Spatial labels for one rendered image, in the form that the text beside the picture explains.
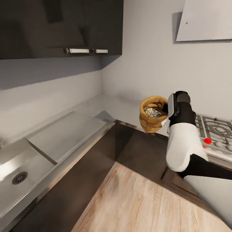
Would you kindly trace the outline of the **popcorn bag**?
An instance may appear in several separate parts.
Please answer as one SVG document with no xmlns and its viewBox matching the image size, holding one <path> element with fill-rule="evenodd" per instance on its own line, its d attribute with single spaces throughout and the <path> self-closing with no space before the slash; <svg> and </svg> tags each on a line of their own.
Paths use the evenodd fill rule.
<svg viewBox="0 0 232 232">
<path fill-rule="evenodd" d="M 152 96 L 142 101 L 140 105 L 140 124 L 145 132 L 157 132 L 165 125 L 169 116 L 168 113 L 162 112 L 165 103 L 168 103 L 168 100 L 160 96 Z M 161 113 L 161 116 L 151 116 L 147 113 L 148 109 Z"/>
</svg>

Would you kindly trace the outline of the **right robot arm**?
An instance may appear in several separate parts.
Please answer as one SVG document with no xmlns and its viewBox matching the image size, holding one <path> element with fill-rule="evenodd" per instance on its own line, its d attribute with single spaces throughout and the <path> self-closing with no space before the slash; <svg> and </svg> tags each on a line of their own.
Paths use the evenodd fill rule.
<svg viewBox="0 0 232 232">
<path fill-rule="evenodd" d="M 170 121 L 166 165 L 232 230 L 232 171 L 209 162 L 190 100 L 187 92 L 177 91 L 163 106 Z"/>
</svg>

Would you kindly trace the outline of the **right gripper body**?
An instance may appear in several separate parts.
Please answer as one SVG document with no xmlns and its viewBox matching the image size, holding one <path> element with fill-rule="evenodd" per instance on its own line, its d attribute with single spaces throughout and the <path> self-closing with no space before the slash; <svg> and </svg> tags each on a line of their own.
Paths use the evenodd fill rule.
<svg viewBox="0 0 232 232">
<path fill-rule="evenodd" d="M 168 113 L 168 104 L 167 103 L 164 104 L 162 112 Z"/>
</svg>

